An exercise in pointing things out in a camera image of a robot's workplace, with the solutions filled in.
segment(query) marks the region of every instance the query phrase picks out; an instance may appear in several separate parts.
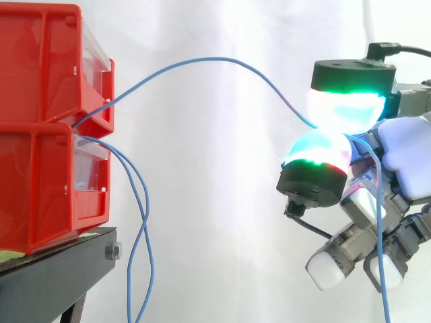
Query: black cable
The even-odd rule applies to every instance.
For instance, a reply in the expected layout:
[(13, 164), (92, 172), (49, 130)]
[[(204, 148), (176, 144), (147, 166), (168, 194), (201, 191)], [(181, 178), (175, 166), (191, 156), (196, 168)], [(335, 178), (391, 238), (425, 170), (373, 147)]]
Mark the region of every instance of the black cable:
[(429, 50), (424, 50), (418, 47), (401, 46), (400, 52), (412, 52), (413, 54), (418, 54), (418, 55), (427, 56), (431, 58), (431, 52)]
[(385, 61), (385, 57), (399, 54), (400, 52), (410, 52), (431, 58), (431, 52), (418, 47), (401, 46), (397, 42), (372, 42), (368, 45), (367, 59)]
[(315, 234), (319, 234), (320, 236), (327, 238), (327, 239), (331, 239), (332, 236), (330, 234), (328, 234), (327, 232), (324, 232), (323, 230), (320, 230), (319, 228), (301, 220), (301, 219), (294, 219), (294, 221), (301, 225), (302, 227), (305, 227), (306, 229), (314, 232)]

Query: stacked storage bin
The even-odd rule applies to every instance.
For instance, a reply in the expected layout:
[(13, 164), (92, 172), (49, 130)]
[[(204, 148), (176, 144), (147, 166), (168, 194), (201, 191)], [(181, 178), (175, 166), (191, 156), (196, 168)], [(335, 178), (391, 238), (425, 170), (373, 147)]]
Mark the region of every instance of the stacked storage bin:
[(0, 3), (0, 250), (32, 254), (109, 219), (114, 63), (75, 5)]

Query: white curtain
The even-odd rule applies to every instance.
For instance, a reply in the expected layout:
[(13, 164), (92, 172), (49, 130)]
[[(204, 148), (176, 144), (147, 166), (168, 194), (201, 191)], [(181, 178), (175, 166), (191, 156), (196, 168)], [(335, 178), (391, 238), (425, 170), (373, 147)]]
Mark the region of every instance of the white curtain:
[[(429, 1), (75, 1), (116, 63), (116, 93), (171, 63), (205, 56), (243, 60), (306, 113), (313, 64), (362, 58), (370, 41), (431, 48)], [(431, 60), (399, 55), (399, 82), (431, 78)], [(282, 157), (307, 127), (261, 79), (230, 63), (181, 67), (148, 83), (115, 112), (107, 140), (141, 170), (156, 280), (143, 322), (383, 322), (362, 264), (321, 292), (304, 270), (325, 240), (283, 215), (275, 189)], [(124, 170), (112, 163), (109, 225), (123, 258), (87, 296), (83, 323), (126, 322), (126, 267), (141, 220)], [(305, 220), (335, 233), (338, 206)], [(431, 244), (389, 292), (393, 322), (429, 322)], [(141, 242), (133, 265), (136, 317), (150, 277)]]

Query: led light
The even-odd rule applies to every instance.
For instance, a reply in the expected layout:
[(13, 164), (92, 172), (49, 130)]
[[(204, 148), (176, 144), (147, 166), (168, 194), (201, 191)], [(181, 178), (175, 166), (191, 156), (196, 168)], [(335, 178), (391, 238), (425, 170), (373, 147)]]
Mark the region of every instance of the led light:
[(284, 159), (284, 165), (304, 159), (316, 165), (331, 164), (347, 174), (352, 158), (352, 147), (341, 133), (314, 129), (302, 136)]
[(357, 135), (375, 125), (385, 100), (376, 93), (339, 94), (311, 89), (308, 112), (312, 123), (319, 128)]

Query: blue cable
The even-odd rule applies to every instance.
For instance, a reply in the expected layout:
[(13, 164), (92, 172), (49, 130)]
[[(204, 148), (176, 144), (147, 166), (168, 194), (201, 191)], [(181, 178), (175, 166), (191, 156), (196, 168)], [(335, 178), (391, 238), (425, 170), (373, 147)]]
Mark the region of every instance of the blue cable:
[[(145, 234), (145, 240), (147, 243), (148, 256), (150, 258), (151, 274), (150, 274), (150, 283), (148, 285), (147, 295), (145, 296), (145, 300), (142, 304), (142, 307), (141, 307), (139, 314), (137, 316), (137, 319), (135, 321), (136, 323), (138, 323), (141, 320), (141, 317), (143, 315), (143, 312), (145, 311), (145, 308), (147, 307), (148, 300), (150, 299), (150, 294), (151, 294), (151, 291), (153, 288), (153, 283), (154, 283), (154, 259), (153, 259), (153, 253), (152, 253), (151, 244), (150, 244), (150, 237), (148, 236), (148, 228), (147, 228), (148, 216), (150, 215), (150, 198), (148, 195), (147, 185), (145, 184), (139, 170), (136, 168), (136, 166), (133, 164), (133, 162), (126, 155), (124, 155), (121, 151), (119, 151), (118, 149), (114, 148), (113, 146), (111, 146), (108, 143), (105, 143), (99, 139), (87, 137), (87, 136), (82, 136), (82, 138), (84, 138), (88, 141), (91, 141), (93, 143), (97, 143), (99, 145), (104, 146), (105, 148), (110, 150), (115, 155), (115, 157), (118, 158), (118, 160), (123, 165), (123, 167), (127, 173), (127, 176), (129, 177), (129, 181), (130, 181), (130, 184), (132, 186), (133, 193), (135, 194), (137, 204), (139, 205), (139, 210), (140, 210), (141, 216), (142, 216), (142, 225), (141, 225), (141, 228), (139, 229), (139, 232), (136, 236), (135, 243), (133, 244), (132, 251), (130, 253), (129, 263), (127, 265), (127, 321), (128, 321), (128, 323), (132, 322), (132, 319), (131, 319), (131, 268), (132, 268), (132, 263), (133, 263), (133, 257), (135, 256), (135, 251), (136, 251), (136, 248), (137, 248), (139, 241), (141, 239), (142, 232)], [(133, 180), (130, 169), (124, 161), (126, 161), (133, 168), (133, 170), (137, 174), (137, 177), (139, 178), (139, 181), (142, 184), (143, 191), (145, 193), (145, 211), (143, 210), (141, 197), (137, 191), (135, 181)]]
[[(180, 66), (188, 65), (188, 64), (192, 64), (192, 63), (198, 63), (198, 62), (206, 62), (206, 61), (224, 61), (224, 62), (234, 63), (234, 64), (240, 65), (242, 67), (245, 67), (246, 69), (257, 74), (266, 83), (268, 83), (269, 86), (271, 86), (271, 88), (278, 94), (278, 96), (283, 100), (283, 102), (288, 106), (288, 108), (303, 123), (307, 124), (311, 128), (314, 128), (314, 129), (317, 128), (313, 123), (311, 123), (309, 120), (307, 120), (307, 118), (305, 118), (299, 111), (297, 111), (297, 109), (295, 109), (295, 107), (293, 107), (293, 105), (283, 96), (283, 94), (277, 89), (277, 87), (266, 76), (264, 76), (264, 74), (262, 74), (262, 72), (258, 71), (257, 69), (255, 69), (254, 67), (252, 67), (246, 63), (243, 63), (242, 61), (239, 61), (237, 59), (230, 59), (228, 57), (203, 57), (203, 58), (199, 58), (199, 59), (189, 59), (187, 61), (175, 63), (175, 64), (169, 65), (163, 69), (160, 69), (159, 71), (151, 74), (149, 77), (146, 77), (145, 79), (143, 79), (142, 81), (140, 81), (139, 83), (137, 83), (136, 85), (134, 85), (133, 87), (128, 89), (126, 92), (121, 94), (115, 100), (113, 100), (113, 101), (95, 109), (95, 111), (87, 114), (85, 117), (83, 117), (82, 119), (80, 119), (79, 121), (74, 123), (72, 125), (72, 128), (79, 126), (80, 124), (85, 122), (87, 119), (91, 118), (93, 115), (95, 115), (95, 114), (97, 114), (103, 110), (106, 110), (107, 108), (110, 108), (111, 106), (113, 106), (114, 104), (116, 104), (117, 102), (119, 102), (120, 100), (122, 100), (123, 98), (125, 98), (126, 96), (128, 96), (129, 94), (131, 94), (132, 92), (134, 92), (135, 90), (140, 88), (141, 86), (143, 86), (145, 83), (147, 83), (148, 81), (155, 78), (156, 76), (159, 76), (160, 74), (163, 74), (164, 72), (167, 72), (167, 71), (174, 69), (176, 67), (180, 67)], [(378, 270), (379, 270), (380, 282), (381, 282), (381, 287), (382, 287), (382, 299), (383, 299), (383, 310), (385, 312), (385, 322), (391, 323), (391, 319), (390, 319), (390, 315), (389, 315), (389, 305), (388, 305), (388, 300), (387, 300), (385, 270), (383, 268), (383, 241), (382, 241), (383, 224), (382, 224), (382, 214), (381, 214), (381, 201), (382, 201), (382, 194), (383, 194), (382, 187), (381, 187), (382, 167), (380, 164), (380, 160), (377, 158), (375, 152), (372, 150), (372, 148), (369, 146), (369, 144), (367, 144), (367, 142), (365, 142), (359, 138), (350, 136), (350, 135), (346, 135), (346, 137), (352, 141), (355, 141), (355, 142), (360, 143), (361, 145), (365, 146), (365, 148), (368, 150), (369, 154), (371, 155), (372, 159), (374, 160), (374, 162), (376, 164), (376, 173), (377, 173), (377, 179), (378, 179), (377, 183), (376, 183), (376, 188), (377, 188), (376, 208), (377, 208), (377, 238), (378, 238), (378, 240), (377, 240)]]
[(315, 126), (313, 125), (313, 123), (311, 123), (310, 121), (308, 121), (305, 117), (303, 117), (303, 115), (301, 113), (299, 113), (299, 111), (297, 111), (295, 109), (295, 107), (283, 96), (283, 94), (277, 89), (277, 87), (266, 77), (264, 76), (264, 74), (260, 71), (258, 71), (257, 69), (255, 69), (253, 66), (250, 66), (249, 64), (243, 63), (242, 61), (239, 61), (238, 59), (230, 59), (228, 57), (202, 57), (200, 59), (189, 59), (187, 61), (183, 61), (183, 62), (179, 62), (179, 63), (175, 63), (172, 65), (169, 65), (167, 67), (165, 67), (164, 69), (160, 69), (159, 71), (151, 74), (149, 77), (146, 77), (145, 79), (143, 79), (142, 81), (140, 81), (138, 84), (136, 84), (135, 86), (131, 87), (130, 89), (128, 89), (126, 92), (124, 92), (123, 94), (121, 94), (119, 97), (115, 98), (115, 100), (101, 106), (100, 108), (95, 109), (95, 111), (90, 112), (89, 114), (87, 114), (85, 117), (83, 117), (82, 119), (78, 120), (77, 122), (75, 122), (72, 125), (72, 128), (78, 127), (81, 123), (83, 123), (84, 121), (86, 121), (87, 119), (91, 118), (93, 115), (106, 110), (107, 108), (110, 108), (111, 106), (113, 106), (114, 104), (116, 104), (118, 101), (122, 100), (123, 98), (125, 98), (126, 96), (128, 96), (130, 93), (134, 92), (135, 90), (139, 89), (141, 86), (143, 86), (145, 83), (147, 83), (148, 81), (151, 81), (153, 78), (159, 76), (160, 74), (163, 74), (164, 72), (167, 72), (171, 69), (175, 69), (177, 67), (180, 66), (184, 66), (184, 65), (188, 65), (188, 64), (193, 64), (193, 63), (198, 63), (198, 62), (214, 62), (214, 61), (222, 61), (222, 62), (229, 62), (229, 63), (234, 63), (234, 64), (238, 64), (242, 67), (245, 67), (246, 69), (252, 71), (253, 73), (257, 74), (258, 76), (260, 76), (265, 82), (268, 83), (269, 86), (272, 87), (272, 89), (278, 94), (278, 96), (284, 101), (284, 103), (286, 103), (286, 105), (289, 107), (289, 109), (296, 114), (296, 116), (301, 119), (301, 121), (305, 124), (307, 124), (308, 126), (315, 128)]
[(380, 286), (382, 289), (382, 300), (383, 300), (383, 311), (385, 312), (385, 322), (391, 323), (391, 316), (389, 313), (389, 303), (388, 303), (388, 295), (386, 290), (386, 280), (385, 280), (385, 269), (383, 267), (383, 222), (382, 222), (382, 196), (383, 196), (383, 188), (382, 188), (382, 164), (378, 159), (374, 150), (372, 150), (371, 146), (367, 144), (362, 139), (345, 135), (348, 139), (360, 143), (363, 145), (371, 158), (374, 160), (376, 164), (376, 173), (377, 173), (377, 199), (376, 199), (376, 208), (377, 208), (377, 260), (378, 260), (378, 273), (380, 276)]

